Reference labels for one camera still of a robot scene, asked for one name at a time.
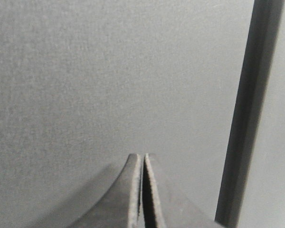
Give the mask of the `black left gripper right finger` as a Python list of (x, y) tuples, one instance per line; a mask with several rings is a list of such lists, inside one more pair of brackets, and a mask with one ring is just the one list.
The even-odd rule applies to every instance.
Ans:
[(173, 184), (154, 154), (146, 154), (143, 161), (142, 206), (147, 228), (217, 228)]

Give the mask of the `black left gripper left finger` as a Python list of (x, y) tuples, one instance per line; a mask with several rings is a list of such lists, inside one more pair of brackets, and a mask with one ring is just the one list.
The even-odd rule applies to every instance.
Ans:
[(136, 228), (140, 209), (142, 160), (129, 154), (108, 191), (70, 228)]

